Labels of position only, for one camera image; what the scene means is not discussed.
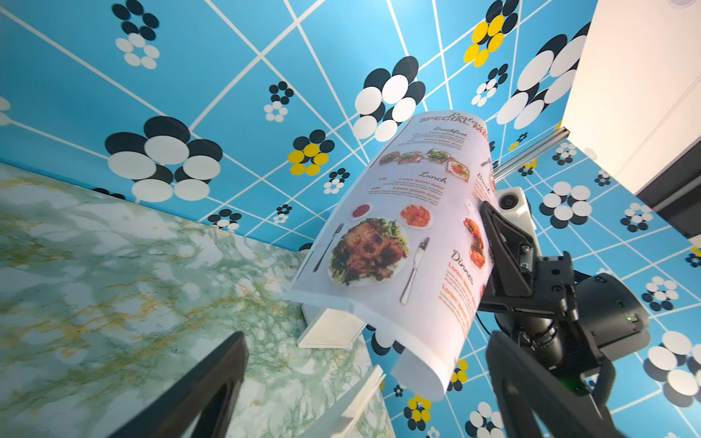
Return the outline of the restaurant menu sheet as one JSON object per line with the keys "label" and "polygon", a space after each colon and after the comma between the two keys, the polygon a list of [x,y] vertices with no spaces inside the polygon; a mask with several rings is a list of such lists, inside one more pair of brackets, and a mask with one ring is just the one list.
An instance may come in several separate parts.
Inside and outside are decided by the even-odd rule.
{"label": "restaurant menu sheet", "polygon": [[487,124],[414,115],[337,204],[288,298],[399,342],[394,378],[441,401],[494,266],[479,210],[497,200]]}

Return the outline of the right white narrow rack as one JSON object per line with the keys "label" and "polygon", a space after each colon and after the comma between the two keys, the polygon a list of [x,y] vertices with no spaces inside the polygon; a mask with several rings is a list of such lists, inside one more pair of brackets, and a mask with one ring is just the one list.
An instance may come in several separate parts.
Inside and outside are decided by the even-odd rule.
{"label": "right white narrow rack", "polygon": [[332,405],[299,438],[335,438],[346,437],[356,425],[361,414],[379,389],[385,376],[381,366],[377,365],[354,385],[348,392]]}

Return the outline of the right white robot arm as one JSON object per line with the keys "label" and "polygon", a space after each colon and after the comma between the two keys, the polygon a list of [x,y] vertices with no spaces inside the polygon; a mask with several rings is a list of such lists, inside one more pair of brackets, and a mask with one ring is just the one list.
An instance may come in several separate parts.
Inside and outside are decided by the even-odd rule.
{"label": "right white robot arm", "polygon": [[[616,277],[574,269],[571,255],[544,257],[531,233],[484,202],[479,208],[494,266],[479,309],[577,396],[598,407],[613,392],[613,363],[649,345],[650,320]],[[589,376],[597,381],[591,390]]]}

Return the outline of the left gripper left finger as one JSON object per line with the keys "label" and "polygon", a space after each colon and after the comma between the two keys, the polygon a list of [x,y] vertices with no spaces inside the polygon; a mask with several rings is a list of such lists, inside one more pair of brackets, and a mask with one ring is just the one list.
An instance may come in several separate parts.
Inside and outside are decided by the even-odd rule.
{"label": "left gripper left finger", "polygon": [[248,365],[245,335],[232,334],[113,437],[224,437]]}

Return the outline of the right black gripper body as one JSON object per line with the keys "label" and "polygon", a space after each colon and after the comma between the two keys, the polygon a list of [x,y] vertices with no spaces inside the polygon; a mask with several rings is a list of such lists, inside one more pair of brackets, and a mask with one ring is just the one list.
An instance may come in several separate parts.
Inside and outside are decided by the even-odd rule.
{"label": "right black gripper body", "polygon": [[579,319],[575,275],[571,255],[536,257],[533,260],[532,308],[525,317],[528,329],[549,329],[560,321]]}

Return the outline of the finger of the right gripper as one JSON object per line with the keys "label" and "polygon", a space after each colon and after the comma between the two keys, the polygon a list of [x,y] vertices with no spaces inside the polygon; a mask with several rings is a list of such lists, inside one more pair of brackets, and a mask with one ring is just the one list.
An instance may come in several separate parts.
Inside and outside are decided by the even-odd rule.
{"label": "finger of the right gripper", "polygon": [[501,211],[489,202],[479,208],[489,241],[493,268],[489,279],[495,297],[525,299],[533,295],[534,268],[540,256],[528,204],[519,214]]}

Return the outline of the white narrow rack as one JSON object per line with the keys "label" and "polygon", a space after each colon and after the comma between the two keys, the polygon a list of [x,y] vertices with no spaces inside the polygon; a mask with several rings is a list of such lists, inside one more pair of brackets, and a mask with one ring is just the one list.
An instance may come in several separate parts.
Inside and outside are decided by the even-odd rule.
{"label": "white narrow rack", "polygon": [[385,376],[381,366],[377,365],[354,385],[348,392],[332,405],[299,438],[335,438],[346,437],[356,425],[361,414],[379,389]]}
{"label": "white narrow rack", "polygon": [[297,339],[301,349],[348,350],[363,332],[366,324],[343,310],[301,306],[307,323]]}

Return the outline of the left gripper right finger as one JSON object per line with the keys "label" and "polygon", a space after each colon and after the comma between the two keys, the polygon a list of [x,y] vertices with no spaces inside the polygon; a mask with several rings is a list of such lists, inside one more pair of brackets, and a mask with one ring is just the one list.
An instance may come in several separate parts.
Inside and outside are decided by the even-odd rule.
{"label": "left gripper right finger", "polygon": [[577,397],[502,332],[487,345],[494,394],[509,437],[622,437],[611,415]]}

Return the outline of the left white narrow rack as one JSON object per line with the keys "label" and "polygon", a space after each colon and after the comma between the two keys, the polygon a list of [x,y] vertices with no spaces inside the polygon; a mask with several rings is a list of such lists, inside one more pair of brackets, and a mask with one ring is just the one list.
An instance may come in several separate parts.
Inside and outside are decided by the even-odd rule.
{"label": "left white narrow rack", "polygon": [[343,310],[301,306],[307,323],[297,339],[301,349],[348,350],[363,332],[366,324]]}

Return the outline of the right aluminium corner post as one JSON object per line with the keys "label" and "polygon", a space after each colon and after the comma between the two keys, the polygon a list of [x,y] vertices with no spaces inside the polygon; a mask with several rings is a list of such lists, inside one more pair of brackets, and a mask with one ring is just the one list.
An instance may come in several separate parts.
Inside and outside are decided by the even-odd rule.
{"label": "right aluminium corner post", "polygon": [[566,128],[560,128],[548,136],[544,137],[542,140],[535,142],[533,146],[521,150],[518,154],[514,156],[513,159],[500,162],[494,171],[495,182],[506,179],[509,175],[515,173],[518,168],[526,165],[534,159],[537,159],[542,153],[549,151],[551,148],[560,145],[565,142],[570,136],[570,131]]}

